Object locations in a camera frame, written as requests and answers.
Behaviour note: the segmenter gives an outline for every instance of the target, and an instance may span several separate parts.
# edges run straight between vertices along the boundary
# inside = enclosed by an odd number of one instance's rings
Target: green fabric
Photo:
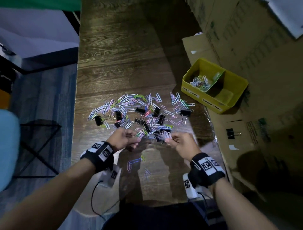
[[[81,0],[0,0],[0,7],[77,11]]]

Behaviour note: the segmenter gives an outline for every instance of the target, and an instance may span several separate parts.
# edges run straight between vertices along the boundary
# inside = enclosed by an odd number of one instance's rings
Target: person's left hand
[[[119,127],[108,139],[107,142],[114,147],[114,151],[121,150],[127,146],[136,148],[141,138],[136,137],[136,132],[131,129]]]

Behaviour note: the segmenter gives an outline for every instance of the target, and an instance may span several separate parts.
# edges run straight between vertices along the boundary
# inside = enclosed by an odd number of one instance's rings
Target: chair leg
[[[50,142],[50,140],[56,135],[56,133],[60,130],[61,125],[44,125],[44,124],[20,124],[20,126],[29,126],[29,127],[57,127],[56,131],[47,139],[47,141],[41,146],[41,148],[36,152],[31,147],[29,147],[25,142],[21,141],[20,145],[27,151],[29,151],[31,154],[33,154],[33,158],[27,162],[27,164],[20,170],[18,175],[13,176],[13,178],[52,178],[55,176],[20,176],[24,170],[30,165],[30,163],[37,158],[40,160],[47,168],[49,168],[51,171],[53,171],[56,175],[59,174],[59,172],[54,169],[46,160],[39,155],[39,153],[42,151],[42,149]]]

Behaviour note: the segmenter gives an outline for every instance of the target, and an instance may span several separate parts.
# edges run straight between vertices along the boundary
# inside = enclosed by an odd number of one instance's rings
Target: blue chair
[[[11,181],[19,155],[20,124],[12,112],[0,109],[0,191]]]

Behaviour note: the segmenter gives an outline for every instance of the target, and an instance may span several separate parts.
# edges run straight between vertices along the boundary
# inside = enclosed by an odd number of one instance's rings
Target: wood grain
[[[87,121],[91,110],[106,100],[116,100],[125,93],[154,95],[158,92],[163,100],[161,104],[172,110],[169,93],[179,91],[188,103],[196,103],[180,89],[182,77],[190,67],[181,39],[199,31],[198,23],[183,0],[83,2],[72,164],[94,141],[106,140],[113,131]],[[214,135],[204,106],[196,104],[187,125],[177,126],[173,131],[193,133],[203,146],[212,141]],[[137,117],[135,113],[128,115],[131,120]],[[127,161],[142,154],[146,156],[146,162],[138,163],[128,173]],[[115,162],[122,167],[119,186],[116,187],[119,195],[97,189],[94,196],[108,198],[106,202],[96,201],[95,209],[99,213],[117,199],[150,206],[187,201],[182,175],[189,168],[165,144],[144,140],[133,153],[123,151],[115,154]],[[144,177],[145,168],[152,173],[148,182]],[[91,190],[86,189],[81,198],[85,202],[78,209],[86,215],[92,215],[89,196]]]

